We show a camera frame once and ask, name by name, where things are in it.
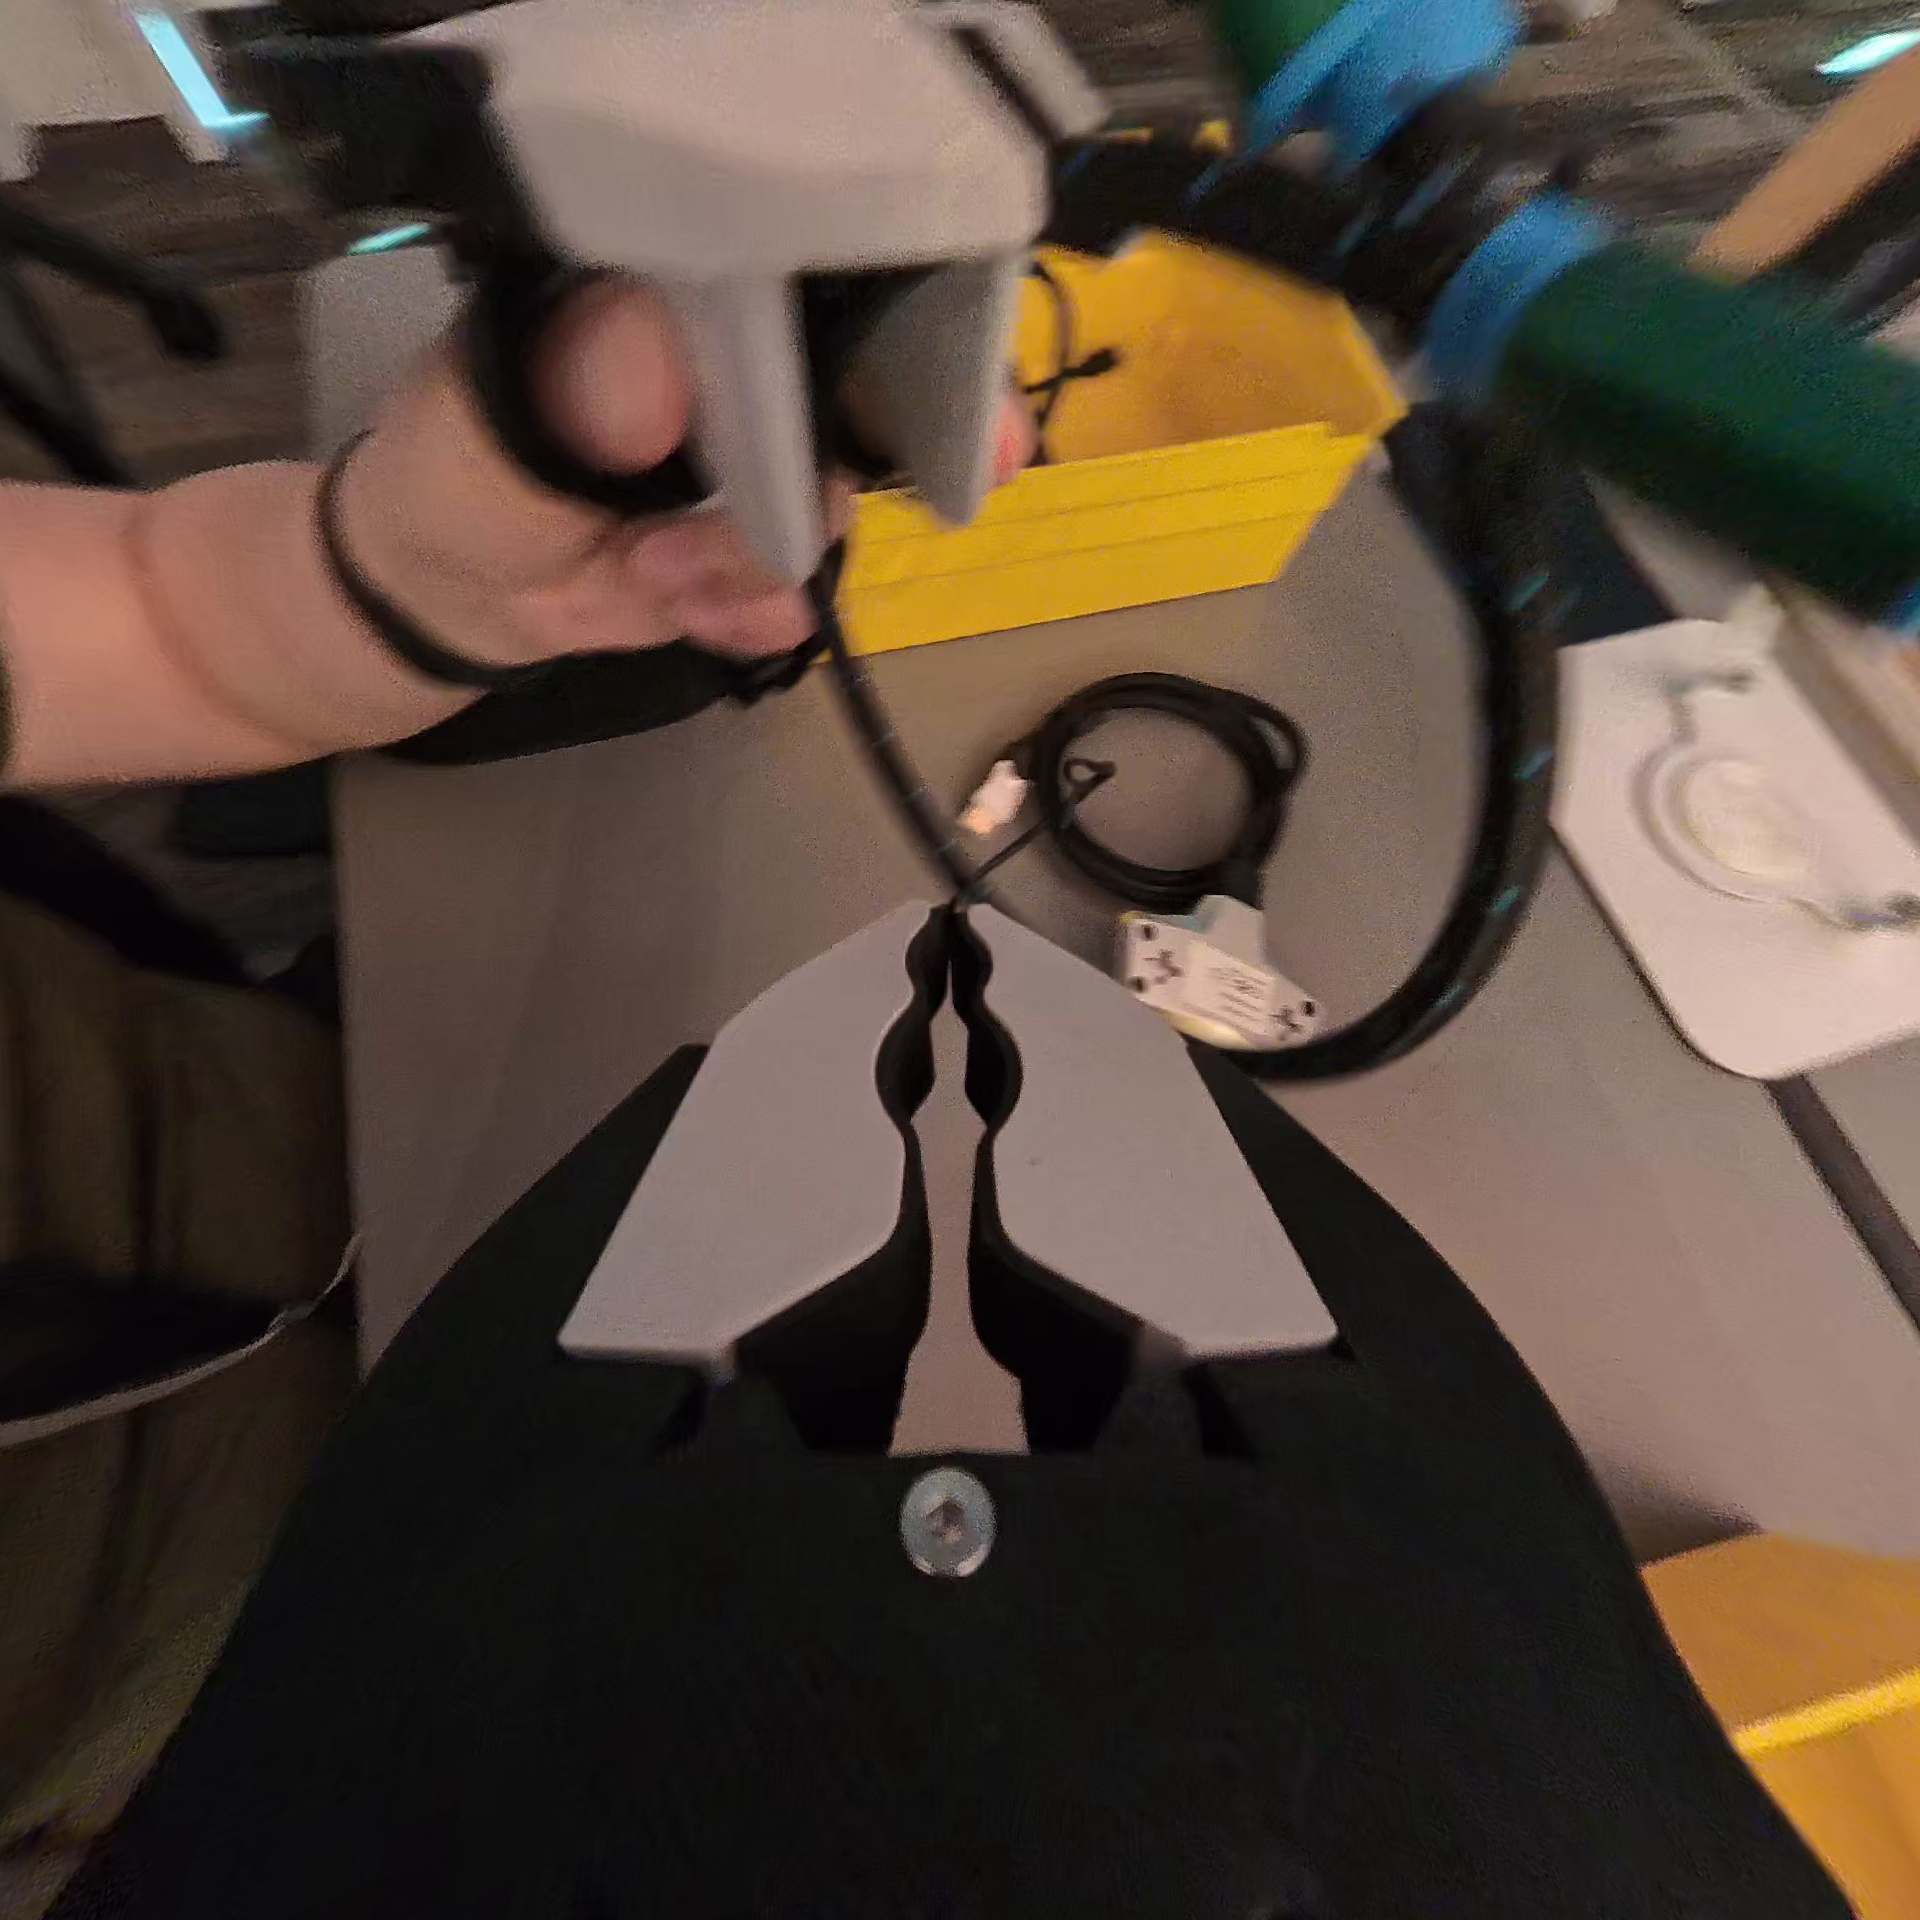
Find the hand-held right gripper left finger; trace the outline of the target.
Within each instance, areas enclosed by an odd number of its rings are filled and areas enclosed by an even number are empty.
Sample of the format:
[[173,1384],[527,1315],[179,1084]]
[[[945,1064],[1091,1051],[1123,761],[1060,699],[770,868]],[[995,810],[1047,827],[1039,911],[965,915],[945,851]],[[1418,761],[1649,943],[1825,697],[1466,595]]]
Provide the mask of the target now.
[[945,935],[943,907],[904,904],[717,1031],[561,1328],[568,1355],[837,1375],[863,1346],[906,1368],[928,1312],[917,1121]]

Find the person's left forearm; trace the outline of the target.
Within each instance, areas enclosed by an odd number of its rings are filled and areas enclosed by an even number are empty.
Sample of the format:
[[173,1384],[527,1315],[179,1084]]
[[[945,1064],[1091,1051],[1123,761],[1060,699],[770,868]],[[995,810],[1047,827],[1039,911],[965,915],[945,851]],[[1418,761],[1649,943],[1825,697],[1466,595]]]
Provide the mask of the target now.
[[4,789],[268,773],[404,716],[322,567],[321,474],[2,487]]

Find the olive trousers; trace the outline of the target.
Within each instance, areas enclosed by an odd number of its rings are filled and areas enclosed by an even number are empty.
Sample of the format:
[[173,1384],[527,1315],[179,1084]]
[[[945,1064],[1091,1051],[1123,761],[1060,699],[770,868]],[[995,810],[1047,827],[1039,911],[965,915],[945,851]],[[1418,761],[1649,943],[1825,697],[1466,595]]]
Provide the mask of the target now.
[[355,1384],[339,1049],[4,901],[4,1908],[199,1692]]

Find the white adapter box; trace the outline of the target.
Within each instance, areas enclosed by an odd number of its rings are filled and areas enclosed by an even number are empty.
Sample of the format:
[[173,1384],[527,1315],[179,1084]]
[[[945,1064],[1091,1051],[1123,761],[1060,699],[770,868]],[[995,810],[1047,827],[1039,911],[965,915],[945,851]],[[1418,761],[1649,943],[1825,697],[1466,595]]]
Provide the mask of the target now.
[[1282,975],[1265,912],[1234,896],[1203,896],[1183,915],[1120,915],[1116,980],[1189,1040],[1227,1051],[1295,1049],[1321,1027],[1321,1005]]

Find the white sign stand base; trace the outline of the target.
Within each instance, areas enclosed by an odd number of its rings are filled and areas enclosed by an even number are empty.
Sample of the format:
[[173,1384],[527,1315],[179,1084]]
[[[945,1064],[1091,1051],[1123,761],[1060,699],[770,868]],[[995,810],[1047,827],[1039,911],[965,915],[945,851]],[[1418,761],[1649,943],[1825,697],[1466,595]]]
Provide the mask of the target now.
[[1669,1023],[1780,1082],[1916,1037],[1916,832],[1754,621],[1563,649],[1552,832]]

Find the person's left hand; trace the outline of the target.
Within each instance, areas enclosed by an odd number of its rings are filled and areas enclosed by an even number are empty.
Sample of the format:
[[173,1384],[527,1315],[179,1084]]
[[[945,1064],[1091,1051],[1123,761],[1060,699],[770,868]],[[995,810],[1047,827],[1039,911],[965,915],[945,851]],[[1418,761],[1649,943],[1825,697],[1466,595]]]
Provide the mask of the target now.
[[[556,437],[601,468],[659,467],[691,423],[682,333],[636,279],[591,279],[561,301],[532,392]],[[458,325],[383,402],[339,498],[373,588],[479,666],[673,640],[761,660],[819,626],[807,593],[757,563],[724,507],[623,517],[527,476],[482,418]]]

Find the wooden sign board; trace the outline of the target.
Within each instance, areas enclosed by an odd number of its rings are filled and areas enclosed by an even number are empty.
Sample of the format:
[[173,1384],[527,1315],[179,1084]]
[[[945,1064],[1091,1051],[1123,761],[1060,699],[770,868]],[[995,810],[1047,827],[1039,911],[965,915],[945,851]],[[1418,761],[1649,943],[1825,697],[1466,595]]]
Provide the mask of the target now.
[[1687,264],[1729,282],[1786,267],[1916,155],[1919,50],[1868,74],[1827,111]]

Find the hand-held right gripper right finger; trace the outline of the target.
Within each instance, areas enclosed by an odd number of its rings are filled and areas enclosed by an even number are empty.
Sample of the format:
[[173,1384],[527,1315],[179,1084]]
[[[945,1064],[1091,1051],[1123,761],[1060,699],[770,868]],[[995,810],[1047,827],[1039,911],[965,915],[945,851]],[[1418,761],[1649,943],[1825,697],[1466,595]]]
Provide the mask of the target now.
[[1338,1324],[1184,1037],[991,905],[954,915],[977,1145],[970,1297],[1024,1388],[1327,1353]]

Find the yellow plastic bin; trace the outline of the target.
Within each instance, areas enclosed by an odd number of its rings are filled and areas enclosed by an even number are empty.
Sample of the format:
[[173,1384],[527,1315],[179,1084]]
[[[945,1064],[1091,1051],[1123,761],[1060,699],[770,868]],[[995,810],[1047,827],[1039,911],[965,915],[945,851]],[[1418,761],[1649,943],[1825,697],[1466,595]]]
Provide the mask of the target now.
[[1643,1569],[1738,1754],[1859,1915],[1919,1915],[1919,1565],[1752,1533]]
[[1042,459],[970,527],[860,501],[858,657],[1269,585],[1407,413],[1353,311],[1305,282],[1153,232],[1035,269],[1016,371],[1051,401]]

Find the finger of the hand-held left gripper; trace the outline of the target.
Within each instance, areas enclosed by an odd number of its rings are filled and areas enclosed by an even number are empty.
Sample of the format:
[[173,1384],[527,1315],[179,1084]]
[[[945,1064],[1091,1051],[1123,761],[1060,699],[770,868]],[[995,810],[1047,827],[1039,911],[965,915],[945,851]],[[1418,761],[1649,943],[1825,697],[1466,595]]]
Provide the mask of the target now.
[[919,29],[988,153],[1047,155],[1111,123],[1106,96],[1035,4],[919,4]]

